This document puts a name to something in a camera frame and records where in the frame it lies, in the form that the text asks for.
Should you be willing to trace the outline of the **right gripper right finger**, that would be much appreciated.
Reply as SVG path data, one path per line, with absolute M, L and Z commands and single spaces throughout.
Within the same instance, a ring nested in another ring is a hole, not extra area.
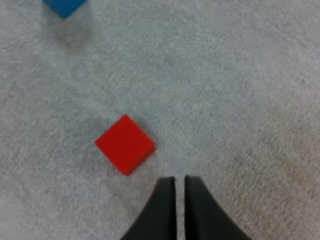
M 187 240 L 248 240 L 198 176 L 184 178 L 184 231 Z

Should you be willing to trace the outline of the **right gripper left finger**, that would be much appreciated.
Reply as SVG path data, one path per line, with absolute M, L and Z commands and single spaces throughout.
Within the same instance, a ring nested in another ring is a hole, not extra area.
M 175 240 L 177 238 L 175 178 L 162 177 L 123 240 Z

